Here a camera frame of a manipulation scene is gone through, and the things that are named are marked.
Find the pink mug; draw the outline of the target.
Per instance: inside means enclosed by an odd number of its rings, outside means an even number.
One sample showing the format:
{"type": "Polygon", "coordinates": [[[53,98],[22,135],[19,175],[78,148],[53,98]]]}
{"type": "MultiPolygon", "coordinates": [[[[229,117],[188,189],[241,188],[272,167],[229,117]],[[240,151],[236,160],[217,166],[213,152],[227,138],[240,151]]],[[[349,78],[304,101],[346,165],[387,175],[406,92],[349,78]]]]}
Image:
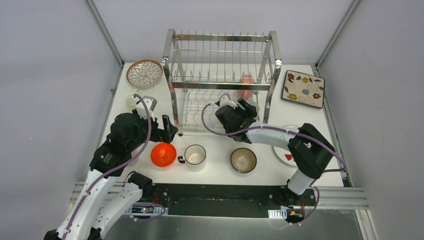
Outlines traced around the pink mug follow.
{"type": "MultiPolygon", "coordinates": [[[[243,77],[241,78],[241,80],[239,81],[240,84],[255,84],[255,79],[249,75],[249,74],[245,74],[243,75],[243,77]]],[[[251,98],[254,94],[254,90],[251,89],[250,87],[246,87],[244,89],[239,89],[237,90],[237,95],[244,99],[247,100],[249,98],[251,98]]]]}

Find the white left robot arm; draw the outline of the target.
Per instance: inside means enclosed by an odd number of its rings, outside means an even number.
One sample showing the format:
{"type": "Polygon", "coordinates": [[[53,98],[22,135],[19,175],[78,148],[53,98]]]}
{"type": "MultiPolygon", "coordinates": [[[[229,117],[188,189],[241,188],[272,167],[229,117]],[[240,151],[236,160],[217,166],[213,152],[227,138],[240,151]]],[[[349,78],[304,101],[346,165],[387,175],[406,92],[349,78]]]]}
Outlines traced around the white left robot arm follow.
{"type": "Polygon", "coordinates": [[[133,161],[137,148],[144,150],[149,142],[170,144],[178,128],[162,115],[163,128],[157,118],[141,117],[136,110],[117,115],[105,142],[94,152],[89,171],[71,212],[57,228],[48,231],[46,240],[102,240],[115,222],[137,201],[152,198],[152,179],[134,173],[120,195],[101,208],[106,195],[133,161]]]}

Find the light green mug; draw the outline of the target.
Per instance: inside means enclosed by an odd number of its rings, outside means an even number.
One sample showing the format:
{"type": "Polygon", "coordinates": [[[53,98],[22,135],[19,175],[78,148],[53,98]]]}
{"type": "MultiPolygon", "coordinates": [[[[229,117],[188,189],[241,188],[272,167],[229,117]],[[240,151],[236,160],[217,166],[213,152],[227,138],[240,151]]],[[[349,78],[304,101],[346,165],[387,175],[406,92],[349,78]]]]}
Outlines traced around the light green mug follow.
{"type": "Polygon", "coordinates": [[[134,97],[134,95],[139,95],[138,89],[134,89],[132,92],[128,93],[124,99],[124,103],[130,111],[136,108],[139,101],[139,99],[134,97]]]}

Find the white ribbed mug black rim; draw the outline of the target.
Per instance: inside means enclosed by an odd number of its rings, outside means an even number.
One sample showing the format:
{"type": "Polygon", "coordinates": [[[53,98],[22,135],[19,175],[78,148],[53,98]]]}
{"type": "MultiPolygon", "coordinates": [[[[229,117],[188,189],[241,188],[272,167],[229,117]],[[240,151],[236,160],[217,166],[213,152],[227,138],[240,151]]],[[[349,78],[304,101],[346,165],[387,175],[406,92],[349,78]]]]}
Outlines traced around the white ribbed mug black rim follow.
{"type": "Polygon", "coordinates": [[[201,171],[206,166],[206,150],[203,146],[192,144],[186,148],[183,155],[178,156],[180,164],[186,165],[191,171],[201,171]]]}

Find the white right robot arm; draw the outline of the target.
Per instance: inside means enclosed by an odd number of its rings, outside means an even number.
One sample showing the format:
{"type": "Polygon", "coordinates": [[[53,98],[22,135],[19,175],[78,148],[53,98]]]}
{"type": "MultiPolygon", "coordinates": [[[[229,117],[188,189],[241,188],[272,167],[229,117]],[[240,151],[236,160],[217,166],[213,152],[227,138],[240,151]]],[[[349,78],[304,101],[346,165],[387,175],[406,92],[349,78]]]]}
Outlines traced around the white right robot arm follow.
{"type": "Polygon", "coordinates": [[[256,107],[240,98],[237,102],[223,96],[215,102],[215,116],[222,124],[224,135],[236,142],[265,144],[290,152],[297,166],[284,190],[284,200],[296,205],[306,189],[318,180],[336,157],[333,146],[310,123],[300,127],[278,127],[256,120],[256,107]]]}

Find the mint green bowl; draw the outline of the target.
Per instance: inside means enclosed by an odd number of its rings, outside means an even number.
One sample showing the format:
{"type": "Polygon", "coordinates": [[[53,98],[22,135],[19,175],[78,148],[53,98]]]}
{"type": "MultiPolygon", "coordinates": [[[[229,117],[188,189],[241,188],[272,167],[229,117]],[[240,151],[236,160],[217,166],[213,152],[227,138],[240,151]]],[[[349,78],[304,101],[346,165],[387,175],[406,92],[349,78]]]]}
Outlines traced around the mint green bowl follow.
{"type": "Polygon", "coordinates": [[[257,103],[257,102],[255,102],[255,101],[251,101],[249,104],[250,104],[251,106],[255,107],[256,114],[257,114],[257,115],[259,115],[260,107],[259,107],[258,103],[257,103]]]}

